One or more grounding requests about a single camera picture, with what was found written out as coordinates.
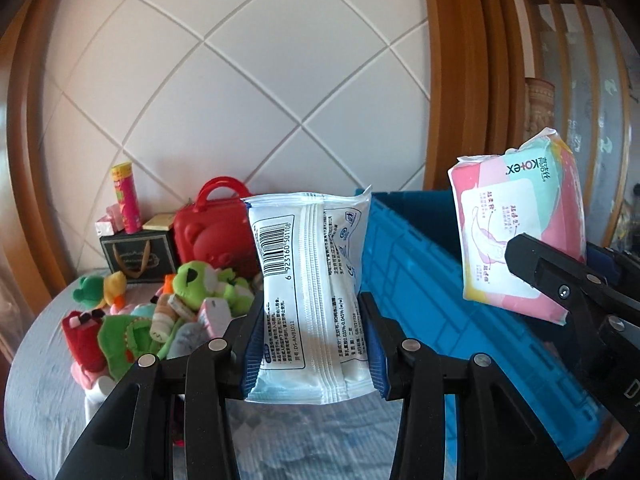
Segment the white wet wipes pack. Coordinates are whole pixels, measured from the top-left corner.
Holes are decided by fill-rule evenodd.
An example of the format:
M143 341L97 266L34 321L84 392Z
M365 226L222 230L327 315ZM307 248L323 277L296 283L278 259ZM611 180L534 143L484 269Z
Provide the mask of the white wet wipes pack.
M371 192L249 197L264 336L247 400L326 405L374 390L357 294Z

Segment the red plush toy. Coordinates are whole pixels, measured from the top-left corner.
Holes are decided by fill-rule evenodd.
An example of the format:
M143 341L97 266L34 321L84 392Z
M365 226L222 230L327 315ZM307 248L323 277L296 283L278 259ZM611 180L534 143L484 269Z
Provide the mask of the red plush toy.
M72 311L62 319L61 326L74 361L86 372L97 373L106 367L98 333L105 313L102 309Z

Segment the red bear suitcase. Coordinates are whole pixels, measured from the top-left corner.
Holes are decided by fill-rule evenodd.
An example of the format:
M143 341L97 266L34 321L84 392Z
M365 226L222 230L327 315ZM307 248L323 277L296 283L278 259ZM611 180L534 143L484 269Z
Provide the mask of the red bear suitcase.
M177 211L175 243L182 263L203 261L231 268L251 280L260 272L254 237L243 198L250 191L232 177L206 182L195 202Z

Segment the black gift bag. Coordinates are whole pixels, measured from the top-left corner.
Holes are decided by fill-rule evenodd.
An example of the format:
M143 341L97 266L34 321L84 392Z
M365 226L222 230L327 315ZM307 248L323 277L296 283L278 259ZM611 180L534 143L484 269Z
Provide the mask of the black gift bag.
M174 232L142 230L100 238L108 268L122 272L127 282L163 283L180 266Z

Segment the pink yellow tube can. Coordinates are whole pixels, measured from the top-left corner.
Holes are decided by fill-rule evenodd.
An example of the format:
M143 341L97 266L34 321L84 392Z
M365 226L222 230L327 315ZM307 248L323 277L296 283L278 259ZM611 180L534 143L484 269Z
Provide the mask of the pink yellow tube can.
M136 186L134 185L134 168L131 162L122 162L111 168L111 178L117 203L127 234L134 234L142 230L141 209L138 201Z

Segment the blue plastic storage crate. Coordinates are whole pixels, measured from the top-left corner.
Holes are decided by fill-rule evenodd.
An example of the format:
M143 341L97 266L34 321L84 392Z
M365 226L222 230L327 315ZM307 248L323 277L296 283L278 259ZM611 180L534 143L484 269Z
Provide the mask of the blue plastic storage crate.
M373 194L362 287L383 316L437 353L469 359L484 352L496 359L568 460L596 438L609 410L575 375L573 327L463 298L451 192Z

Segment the green frog plush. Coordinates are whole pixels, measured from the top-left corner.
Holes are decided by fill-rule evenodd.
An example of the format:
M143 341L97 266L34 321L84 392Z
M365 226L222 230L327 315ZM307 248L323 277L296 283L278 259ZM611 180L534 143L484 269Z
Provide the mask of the green frog plush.
M192 311L197 311L206 298L227 301L231 315L247 315L254 302L250 284L231 268L214 269L203 261L183 263L172 279L174 294Z

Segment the rolled patterned carpet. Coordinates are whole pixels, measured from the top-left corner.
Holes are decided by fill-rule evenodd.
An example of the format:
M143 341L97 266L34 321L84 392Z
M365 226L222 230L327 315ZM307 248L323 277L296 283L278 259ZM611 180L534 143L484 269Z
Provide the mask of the rolled patterned carpet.
M525 133L527 141L555 123L555 86L540 78L525 79Z

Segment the grey fluffy plush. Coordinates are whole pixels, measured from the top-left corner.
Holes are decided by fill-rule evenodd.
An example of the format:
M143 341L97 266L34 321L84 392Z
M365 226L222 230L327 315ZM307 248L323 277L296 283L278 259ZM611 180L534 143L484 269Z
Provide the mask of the grey fluffy plush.
M209 334L206 328L200 323L183 324L175 334L175 338L167 353L167 359L178 359L183 356L190 356L202 344L209 341Z

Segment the green yellow duck plush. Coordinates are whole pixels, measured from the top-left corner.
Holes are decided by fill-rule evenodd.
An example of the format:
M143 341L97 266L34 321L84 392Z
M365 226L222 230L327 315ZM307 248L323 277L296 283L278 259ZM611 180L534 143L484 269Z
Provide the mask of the green yellow duck plush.
M126 306L126 290L127 278L122 271L108 275L89 274L79 279L72 297L88 309L114 308L120 311Z

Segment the green crocodile plush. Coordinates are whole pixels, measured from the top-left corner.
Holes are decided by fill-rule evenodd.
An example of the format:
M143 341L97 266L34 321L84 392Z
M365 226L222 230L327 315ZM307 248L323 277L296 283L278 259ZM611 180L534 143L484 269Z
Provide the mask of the green crocodile plush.
M166 344L151 337L152 320L133 315L107 315L98 331L98 345L106 359L108 374L119 382L132 364L151 353L165 359Z

